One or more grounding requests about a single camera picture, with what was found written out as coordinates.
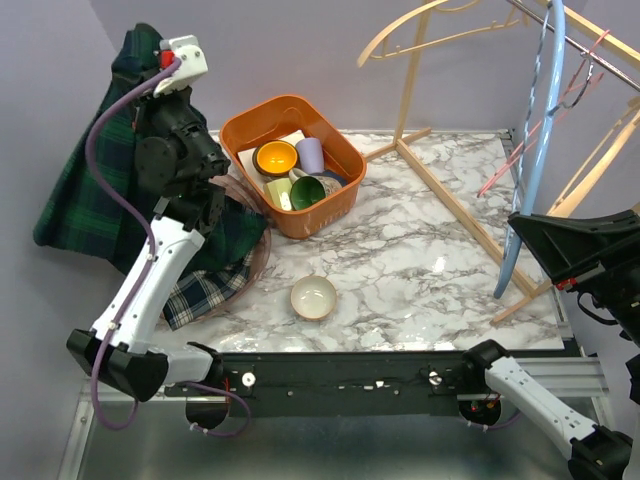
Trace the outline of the light blue hanger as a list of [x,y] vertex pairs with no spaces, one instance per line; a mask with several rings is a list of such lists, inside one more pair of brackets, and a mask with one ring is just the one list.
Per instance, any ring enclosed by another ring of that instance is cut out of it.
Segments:
[[[517,158],[514,189],[511,201],[511,213],[519,212],[522,215],[531,215],[535,204],[538,188],[544,171],[546,156],[553,131],[555,112],[559,105],[559,92],[564,68],[565,54],[565,33],[566,20],[563,1],[546,1],[545,15],[540,31],[538,48],[536,51],[533,79],[529,91],[527,114],[522,129],[522,150]],[[533,156],[533,163],[529,181],[524,193],[524,198],[519,196],[520,184],[522,181],[523,167],[525,162],[525,148],[530,144],[530,120],[534,110],[536,100],[536,88],[540,79],[542,67],[542,52],[544,48],[548,27],[554,27],[552,59],[550,67],[549,84],[545,97],[544,115],[540,127],[540,134],[536,143],[536,150]]]

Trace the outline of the navy plaid skirt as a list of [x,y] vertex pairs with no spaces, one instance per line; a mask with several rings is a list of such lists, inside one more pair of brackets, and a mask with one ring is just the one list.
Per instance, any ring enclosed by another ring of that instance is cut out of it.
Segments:
[[255,250],[220,271],[196,270],[171,289],[162,318],[175,331],[222,310],[249,285]]

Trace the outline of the dark green plaid skirt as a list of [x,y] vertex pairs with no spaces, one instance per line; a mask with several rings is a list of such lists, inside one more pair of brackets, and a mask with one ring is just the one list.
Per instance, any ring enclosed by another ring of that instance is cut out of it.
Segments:
[[[111,64],[112,80],[98,109],[104,113],[128,89],[156,73],[155,51],[162,36],[139,23],[129,30]],[[96,142],[96,164],[103,178],[145,218],[150,218],[157,196],[143,190],[134,170],[134,149],[140,137],[133,128],[134,110],[126,107],[110,119]],[[39,246],[50,246],[107,260],[118,271],[130,271],[146,233],[91,176],[80,139],[60,174],[33,230]],[[196,270],[220,271],[254,249],[268,225],[265,217],[231,197],[214,230],[189,265]]]

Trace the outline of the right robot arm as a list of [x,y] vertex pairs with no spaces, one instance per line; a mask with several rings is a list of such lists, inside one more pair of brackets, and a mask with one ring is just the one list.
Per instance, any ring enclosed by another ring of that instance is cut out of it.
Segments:
[[[639,341],[639,210],[592,219],[513,213],[508,219],[552,284],[611,315]],[[467,350],[460,379],[469,390],[503,394],[554,443],[575,479],[636,479],[639,439],[595,423],[534,380],[494,340]]]

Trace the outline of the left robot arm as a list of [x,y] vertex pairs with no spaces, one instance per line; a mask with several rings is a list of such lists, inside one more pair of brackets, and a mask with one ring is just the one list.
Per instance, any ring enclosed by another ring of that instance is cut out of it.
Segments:
[[134,152],[139,186],[157,198],[152,218],[136,212],[146,239],[110,305],[88,330],[73,330],[67,350],[93,383],[102,382],[137,402],[164,385],[185,383],[201,395],[222,380],[208,347],[153,345],[157,320],[183,271],[202,248],[225,206],[213,183],[229,159],[191,105],[190,88],[145,95],[134,117],[141,134]]

